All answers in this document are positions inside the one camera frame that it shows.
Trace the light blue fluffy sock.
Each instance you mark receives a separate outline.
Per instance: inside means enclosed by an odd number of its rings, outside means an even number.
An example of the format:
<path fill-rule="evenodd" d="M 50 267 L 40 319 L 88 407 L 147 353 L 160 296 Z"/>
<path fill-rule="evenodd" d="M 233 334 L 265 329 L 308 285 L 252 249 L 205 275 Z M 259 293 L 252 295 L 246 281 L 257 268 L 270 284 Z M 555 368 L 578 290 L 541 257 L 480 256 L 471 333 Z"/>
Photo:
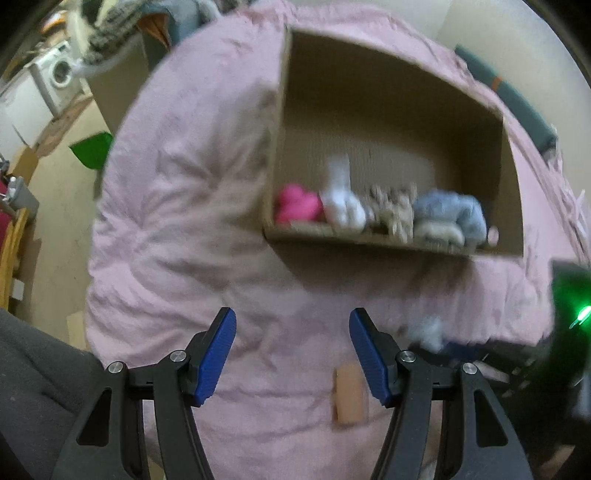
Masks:
<path fill-rule="evenodd" d="M 456 223 L 466 240 L 482 245 L 488 227 L 481 203 L 471 195 L 434 189 L 420 195 L 413 204 L 415 220 L 441 220 Z"/>

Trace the beige patterned scrunchie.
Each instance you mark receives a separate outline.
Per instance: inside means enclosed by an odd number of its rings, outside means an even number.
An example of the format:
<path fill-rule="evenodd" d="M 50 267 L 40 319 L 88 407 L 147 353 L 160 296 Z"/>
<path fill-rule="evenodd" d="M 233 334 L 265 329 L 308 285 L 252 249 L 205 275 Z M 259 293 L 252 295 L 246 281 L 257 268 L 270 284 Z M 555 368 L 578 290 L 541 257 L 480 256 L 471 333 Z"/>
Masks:
<path fill-rule="evenodd" d="M 414 202 L 417 197 L 415 183 L 389 191 L 373 185 L 368 197 L 370 228 L 402 244 L 411 243 L 414 238 Z"/>

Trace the white fluffy item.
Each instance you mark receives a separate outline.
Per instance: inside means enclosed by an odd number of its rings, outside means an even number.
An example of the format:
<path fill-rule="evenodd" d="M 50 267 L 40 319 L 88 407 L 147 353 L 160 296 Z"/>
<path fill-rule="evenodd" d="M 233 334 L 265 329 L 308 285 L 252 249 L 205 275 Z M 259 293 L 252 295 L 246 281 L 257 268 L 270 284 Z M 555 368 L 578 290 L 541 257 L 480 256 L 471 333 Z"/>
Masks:
<path fill-rule="evenodd" d="M 353 232 L 365 229 L 368 216 L 352 190 L 348 155 L 335 154 L 325 159 L 320 198 L 325 220 L 334 229 Z"/>

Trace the cream ruffled scrunchie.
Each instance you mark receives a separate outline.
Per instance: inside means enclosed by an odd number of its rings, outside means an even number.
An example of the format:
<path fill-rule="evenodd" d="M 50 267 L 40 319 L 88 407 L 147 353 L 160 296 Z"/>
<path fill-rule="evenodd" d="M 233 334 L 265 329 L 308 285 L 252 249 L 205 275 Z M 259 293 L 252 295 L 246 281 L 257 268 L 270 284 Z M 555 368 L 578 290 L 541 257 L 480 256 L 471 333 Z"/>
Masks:
<path fill-rule="evenodd" d="M 496 226 L 491 226 L 488 229 L 486 245 L 491 248 L 496 247 L 498 245 L 499 238 L 500 233 L 498 228 Z"/>

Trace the tan cardboard piece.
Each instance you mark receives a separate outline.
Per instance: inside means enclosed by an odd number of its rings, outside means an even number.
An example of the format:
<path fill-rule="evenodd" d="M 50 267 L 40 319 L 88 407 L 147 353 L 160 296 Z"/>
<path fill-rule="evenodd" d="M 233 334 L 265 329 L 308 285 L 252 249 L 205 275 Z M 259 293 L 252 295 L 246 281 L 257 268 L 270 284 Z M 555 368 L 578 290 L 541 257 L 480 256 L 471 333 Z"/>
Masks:
<path fill-rule="evenodd" d="M 358 364 L 346 363 L 335 369 L 334 405 L 335 422 L 341 426 L 367 420 L 366 381 Z"/>

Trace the grey trouser leg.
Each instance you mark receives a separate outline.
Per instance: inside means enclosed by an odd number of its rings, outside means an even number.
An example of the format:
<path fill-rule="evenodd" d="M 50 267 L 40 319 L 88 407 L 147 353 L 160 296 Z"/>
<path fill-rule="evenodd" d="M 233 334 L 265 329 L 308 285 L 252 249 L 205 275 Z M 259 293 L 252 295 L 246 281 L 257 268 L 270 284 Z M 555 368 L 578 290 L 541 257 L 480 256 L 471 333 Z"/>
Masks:
<path fill-rule="evenodd" d="M 76 349 L 1 311 L 1 477 L 49 479 L 103 373 Z"/>

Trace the beige fluffy sock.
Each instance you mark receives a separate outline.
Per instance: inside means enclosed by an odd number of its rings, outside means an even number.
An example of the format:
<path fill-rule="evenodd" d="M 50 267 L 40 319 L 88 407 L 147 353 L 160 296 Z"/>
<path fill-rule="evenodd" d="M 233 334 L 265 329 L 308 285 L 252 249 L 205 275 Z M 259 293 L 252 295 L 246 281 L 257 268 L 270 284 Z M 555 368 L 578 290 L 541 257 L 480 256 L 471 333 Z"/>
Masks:
<path fill-rule="evenodd" d="M 414 238 L 439 241 L 456 246 L 465 245 L 465 236 L 455 222 L 422 220 L 414 225 Z"/>

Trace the pink fluffy bedspread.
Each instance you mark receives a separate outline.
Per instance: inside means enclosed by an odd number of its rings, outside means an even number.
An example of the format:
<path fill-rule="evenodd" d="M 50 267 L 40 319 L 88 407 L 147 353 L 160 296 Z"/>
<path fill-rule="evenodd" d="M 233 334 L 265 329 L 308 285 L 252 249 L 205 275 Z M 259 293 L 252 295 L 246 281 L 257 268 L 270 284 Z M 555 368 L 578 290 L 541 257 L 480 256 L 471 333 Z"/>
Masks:
<path fill-rule="evenodd" d="M 332 381 L 355 359 L 349 313 L 388 331 L 430 315 L 451 336 L 538 341 L 552 324 L 550 263 L 587 263 L 560 164 L 505 115 L 522 189 L 525 252 L 462 259 L 263 238 L 263 188 L 283 31 L 296 25 L 385 48 L 496 110 L 448 48 L 375 6 L 261 2 L 200 29 L 159 65 L 110 151 L 93 228 L 87 338 L 103 362 L 159 361 L 235 310 L 217 390 L 197 409 L 218 479 L 367 479 L 389 423 L 332 422 Z"/>

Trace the pink fluffy sock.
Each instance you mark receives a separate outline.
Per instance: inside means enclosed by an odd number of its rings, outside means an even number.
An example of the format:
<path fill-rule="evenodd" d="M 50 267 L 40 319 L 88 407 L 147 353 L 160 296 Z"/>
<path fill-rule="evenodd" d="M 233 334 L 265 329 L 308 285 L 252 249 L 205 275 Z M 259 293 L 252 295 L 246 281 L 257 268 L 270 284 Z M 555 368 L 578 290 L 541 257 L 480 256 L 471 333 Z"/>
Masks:
<path fill-rule="evenodd" d="M 287 224 L 293 221 L 317 221 L 324 208 L 317 192 L 308 191 L 300 184 L 287 184 L 276 195 L 274 221 Z"/>

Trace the yellow wooden chair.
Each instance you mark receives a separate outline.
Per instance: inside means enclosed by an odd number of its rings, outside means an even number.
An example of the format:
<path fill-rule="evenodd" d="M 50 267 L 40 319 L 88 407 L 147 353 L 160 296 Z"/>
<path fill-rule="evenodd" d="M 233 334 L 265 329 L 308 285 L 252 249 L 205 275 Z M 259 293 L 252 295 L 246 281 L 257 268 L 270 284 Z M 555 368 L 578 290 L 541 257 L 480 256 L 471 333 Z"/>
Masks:
<path fill-rule="evenodd" d="M 28 217 L 27 208 L 19 209 L 16 212 L 16 218 L 8 224 L 1 242 L 1 308 L 4 310 L 9 307 L 13 273 L 17 266 L 17 257 Z"/>

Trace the red suitcase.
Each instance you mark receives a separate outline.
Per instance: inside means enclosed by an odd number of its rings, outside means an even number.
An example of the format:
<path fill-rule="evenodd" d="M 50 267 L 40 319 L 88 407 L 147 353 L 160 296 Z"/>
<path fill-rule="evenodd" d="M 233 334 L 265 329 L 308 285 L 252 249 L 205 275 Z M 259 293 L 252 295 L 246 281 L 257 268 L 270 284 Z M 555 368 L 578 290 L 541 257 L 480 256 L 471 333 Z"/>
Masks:
<path fill-rule="evenodd" d="M 9 189 L 4 180 L 1 181 L 1 212 L 0 212 L 0 246 L 3 245 L 8 226 L 17 218 L 17 213 L 12 205 Z"/>

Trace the large brown cardboard box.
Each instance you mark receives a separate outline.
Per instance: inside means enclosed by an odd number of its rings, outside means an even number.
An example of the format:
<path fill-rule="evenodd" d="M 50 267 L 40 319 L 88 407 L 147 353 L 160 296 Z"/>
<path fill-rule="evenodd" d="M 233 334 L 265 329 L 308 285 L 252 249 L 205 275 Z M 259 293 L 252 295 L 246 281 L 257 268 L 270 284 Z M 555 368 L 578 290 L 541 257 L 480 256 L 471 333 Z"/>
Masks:
<path fill-rule="evenodd" d="M 86 75 L 94 101 L 111 134 L 116 134 L 151 71 L 172 46 L 169 17 L 149 13 L 116 55 Z"/>

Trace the white washing machine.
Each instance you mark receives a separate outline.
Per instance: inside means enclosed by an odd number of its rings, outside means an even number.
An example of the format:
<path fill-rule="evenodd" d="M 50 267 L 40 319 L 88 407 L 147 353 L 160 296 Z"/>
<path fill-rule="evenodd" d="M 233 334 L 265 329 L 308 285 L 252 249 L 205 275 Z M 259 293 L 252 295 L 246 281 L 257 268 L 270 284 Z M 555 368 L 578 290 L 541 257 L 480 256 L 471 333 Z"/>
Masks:
<path fill-rule="evenodd" d="M 84 93 L 81 79 L 73 72 L 73 55 L 68 40 L 42 52 L 27 64 L 42 98 L 54 118 Z"/>

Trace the striped grey knit blanket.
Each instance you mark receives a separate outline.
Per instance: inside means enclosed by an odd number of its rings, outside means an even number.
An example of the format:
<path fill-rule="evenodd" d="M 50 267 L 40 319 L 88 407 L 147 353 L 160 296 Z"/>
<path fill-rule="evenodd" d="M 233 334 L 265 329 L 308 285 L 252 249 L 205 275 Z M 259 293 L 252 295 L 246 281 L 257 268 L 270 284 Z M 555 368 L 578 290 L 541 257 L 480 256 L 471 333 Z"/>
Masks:
<path fill-rule="evenodd" d="M 74 73 L 91 78 L 111 70 L 141 39 L 138 22 L 147 1 L 117 1 L 102 21 L 93 26 L 86 48 L 73 64 Z"/>

